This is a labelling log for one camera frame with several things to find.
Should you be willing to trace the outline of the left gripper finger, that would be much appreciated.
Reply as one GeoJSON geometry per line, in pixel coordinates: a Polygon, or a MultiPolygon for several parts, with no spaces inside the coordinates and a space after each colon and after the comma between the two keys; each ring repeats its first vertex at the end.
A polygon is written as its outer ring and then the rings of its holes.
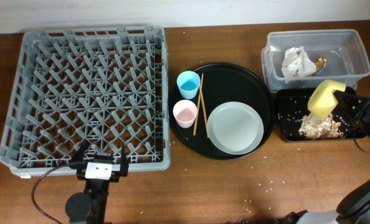
{"type": "Polygon", "coordinates": [[[70,163],[82,162],[85,151],[87,149],[88,149],[88,141],[86,139],[84,139],[80,143],[80,147],[79,147],[78,151],[75,153],[75,155],[71,158],[71,160],[69,162],[70,163]]]}
{"type": "Polygon", "coordinates": [[[120,177],[126,177],[128,175],[129,163],[126,158],[125,153],[125,145],[123,144],[121,147],[121,154],[120,154],[120,177]]]}

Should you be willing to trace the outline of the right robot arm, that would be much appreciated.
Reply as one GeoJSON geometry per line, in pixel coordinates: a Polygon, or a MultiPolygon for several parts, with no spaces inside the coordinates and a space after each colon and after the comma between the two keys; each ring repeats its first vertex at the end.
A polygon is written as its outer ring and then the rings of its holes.
{"type": "MultiPolygon", "coordinates": [[[[347,93],[345,83],[322,82],[312,93],[307,109],[320,119],[338,110],[352,128],[360,129],[370,138],[370,98],[347,93]]],[[[291,212],[279,223],[370,223],[370,179],[345,196],[336,210],[291,212]]]]}

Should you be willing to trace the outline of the blue plastic cup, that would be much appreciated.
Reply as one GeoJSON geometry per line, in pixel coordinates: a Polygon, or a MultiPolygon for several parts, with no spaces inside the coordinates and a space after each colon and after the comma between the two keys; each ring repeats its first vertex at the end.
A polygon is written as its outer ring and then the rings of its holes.
{"type": "Polygon", "coordinates": [[[193,71],[185,71],[179,74],[176,80],[179,92],[184,99],[193,99],[201,84],[200,76],[193,71]]]}

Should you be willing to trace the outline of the grey plate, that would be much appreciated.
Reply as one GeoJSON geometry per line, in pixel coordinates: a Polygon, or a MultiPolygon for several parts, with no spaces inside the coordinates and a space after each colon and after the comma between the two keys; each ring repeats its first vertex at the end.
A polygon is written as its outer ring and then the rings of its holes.
{"type": "Polygon", "coordinates": [[[264,126],[260,115],[251,106],[231,101],[211,112],[207,132],[220,151],[241,155],[252,152],[261,143],[264,126]]]}

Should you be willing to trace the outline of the wooden chopstick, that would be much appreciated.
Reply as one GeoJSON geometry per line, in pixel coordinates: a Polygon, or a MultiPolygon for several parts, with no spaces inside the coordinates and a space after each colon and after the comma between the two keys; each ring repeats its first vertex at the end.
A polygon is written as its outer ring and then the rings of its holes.
{"type": "Polygon", "coordinates": [[[201,104],[202,104],[202,112],[203,112],[203,117],[204,117],[204,124],[205,124],[205,128],[206,128],[206,135],[207,135],[207,138],[209,139],[210,138],[210,135],[209,135],[209,131],[208,131],[208,126],[207,126],[207,115],[206,115],[206,107],[205,107],[205,103],[204,103],[204,96],[203,96],[203,93],[202,93],[202,83],[200,84],[200,90],[199,90],[199,96],[201,98],[201,104]]]}
{"type": "Polygon", "coordinates": [[[196,136],[196,133],[197,133],[197,123],[198,123],[199,108],[200,108],[200,103],[201,103],[201,95],[202,95],[201,91],[202,91],[203,80],[204,80],[204,74],[202,73],[201,82],[200,82],[199,91],[198,91],[197,114],[196,114],[196,118],[195,118],[195,122],[194,122],[193,136],[196,136]]]}

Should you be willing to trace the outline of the food scraps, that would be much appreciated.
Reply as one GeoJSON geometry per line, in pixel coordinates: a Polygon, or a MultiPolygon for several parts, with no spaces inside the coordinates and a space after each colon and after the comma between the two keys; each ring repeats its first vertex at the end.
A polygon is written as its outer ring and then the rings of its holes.
{"type": "Polygon", "coordinates": [[[341,123],[334,120],[332,113],[324,119],[319,119],[310,113],[302,118],[298,132],[304,135],[307,140],[341,139],[345,135],[344,132],[340,131],[340,126],[341,123]]]}

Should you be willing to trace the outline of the white paper napkin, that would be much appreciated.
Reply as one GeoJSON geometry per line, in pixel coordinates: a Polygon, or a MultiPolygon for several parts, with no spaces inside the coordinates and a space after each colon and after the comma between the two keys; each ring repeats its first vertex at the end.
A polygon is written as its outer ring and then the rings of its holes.
{"type": "Polygon", "coordinates": [[[281,71],[285,78],[307,77],[316,72],[316,65],[309,59],[304,46],[292,47],[285,51],[281,71]]]}

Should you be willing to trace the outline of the yellow plastic bowl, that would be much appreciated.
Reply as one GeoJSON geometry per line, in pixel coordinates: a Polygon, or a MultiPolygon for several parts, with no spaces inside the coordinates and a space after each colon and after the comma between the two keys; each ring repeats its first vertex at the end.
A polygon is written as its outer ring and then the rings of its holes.
{"type": "Polygon", "coordinates": [[[334,92],[344,93],[346,84],[334,80],[323,81],[311,95],[307,108],[319,119],[325,119],[337,106],[338,100],[334,92]]]}

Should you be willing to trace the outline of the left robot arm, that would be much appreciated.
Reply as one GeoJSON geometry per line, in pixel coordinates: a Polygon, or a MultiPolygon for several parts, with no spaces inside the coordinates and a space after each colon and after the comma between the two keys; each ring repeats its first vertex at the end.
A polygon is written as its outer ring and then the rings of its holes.
{"type": "Polygon", "coordinates": [[[125,146],[120,148],[118,171],[113,170],[113,155],[109,153],[97,152],[93,160],[84,161],[85,151],[89,147],[89,142],[83,140],[69,162],[69,167],[76,170],[77,178],[85,181],[83,192],[73,194],[65,204],[70,223],[104,223],[109,186],[119,182],[120,177],[128,175],[125,146]]]}

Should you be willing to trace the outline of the pink plastic cup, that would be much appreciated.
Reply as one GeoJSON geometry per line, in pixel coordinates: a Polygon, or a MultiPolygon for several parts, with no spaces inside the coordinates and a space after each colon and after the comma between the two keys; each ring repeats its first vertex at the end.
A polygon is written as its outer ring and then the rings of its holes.
{"type": "Polygon", "coordinates": [[[190,128],[197,116],[197,106],[190,100],[180,100],[173,107],[173,115],[181,128],[190,128]]]}

